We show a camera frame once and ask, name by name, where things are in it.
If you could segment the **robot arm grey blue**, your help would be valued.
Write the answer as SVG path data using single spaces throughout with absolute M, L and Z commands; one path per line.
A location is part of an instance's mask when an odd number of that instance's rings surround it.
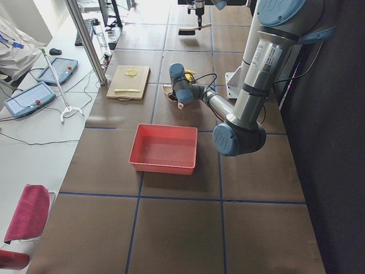
M 169 76 L 178 107 L 200 99 L 223 119 L 213 130 L 221 155 L 258 151 L 266 132 L 257 118 L 290 50 L 329 39 L 338 7 L 338 1 L 257 1 L 242 63 L 226 83 L 239 92 L 236 103 L 231 105 L 208 85 L 191 84 L 183 65 L 173 63 Z
M 205 0 L 194 0 L 191 2 L 187 1 L 186 4 L 187 4 L 188 14 L 190 14 L 191 11 L 194 10 L 197 16 L 204 15 L 205 5 L 206 5 L 205 2 L 206 2 Z M 227 1 L 221 1 L 221 0 L 212 0 L 210 2 L 211 5 L 215 6 L 219 10 L 222 10 L 228 4 Z

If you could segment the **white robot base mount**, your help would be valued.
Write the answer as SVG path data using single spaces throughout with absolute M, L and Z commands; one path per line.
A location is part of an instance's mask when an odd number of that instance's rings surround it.
M 229 99 L 238 98 L 244 79 L 245 74 L 242 72 L 242 67 L 238 67 L 235 72 L 225 73 L 226 93 Z

